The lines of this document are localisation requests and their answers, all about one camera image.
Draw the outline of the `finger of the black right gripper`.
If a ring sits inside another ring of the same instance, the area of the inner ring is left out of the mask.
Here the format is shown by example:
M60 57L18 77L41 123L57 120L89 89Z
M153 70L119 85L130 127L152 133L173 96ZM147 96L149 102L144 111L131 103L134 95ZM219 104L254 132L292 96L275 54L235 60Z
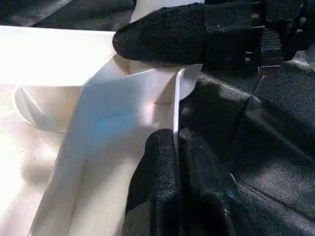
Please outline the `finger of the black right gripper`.
M164 7L118 30L113 47L125 59L150 64L203 64L239 69L262 32L260 2Z

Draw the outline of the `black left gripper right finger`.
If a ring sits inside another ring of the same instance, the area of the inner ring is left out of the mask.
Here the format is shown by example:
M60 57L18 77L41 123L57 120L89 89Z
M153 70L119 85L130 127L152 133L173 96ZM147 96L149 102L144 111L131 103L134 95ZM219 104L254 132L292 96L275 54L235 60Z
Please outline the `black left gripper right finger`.
M179 132L183 226L188 236L254 236L236 182L199 134Z

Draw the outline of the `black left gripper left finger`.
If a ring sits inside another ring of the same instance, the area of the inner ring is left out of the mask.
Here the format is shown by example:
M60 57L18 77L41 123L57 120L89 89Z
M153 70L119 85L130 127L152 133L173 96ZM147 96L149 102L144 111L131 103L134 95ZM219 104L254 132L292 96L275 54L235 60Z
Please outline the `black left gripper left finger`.
M125 236L178 236L181 227L178 156L170 129L152 133L131 178Z

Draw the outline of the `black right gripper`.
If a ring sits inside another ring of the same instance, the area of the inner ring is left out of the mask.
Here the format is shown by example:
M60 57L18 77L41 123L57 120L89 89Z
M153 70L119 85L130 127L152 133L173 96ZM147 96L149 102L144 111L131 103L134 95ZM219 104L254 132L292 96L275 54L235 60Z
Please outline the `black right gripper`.
M204 6L205 65L278 67L315 41L313 0L230 0Z

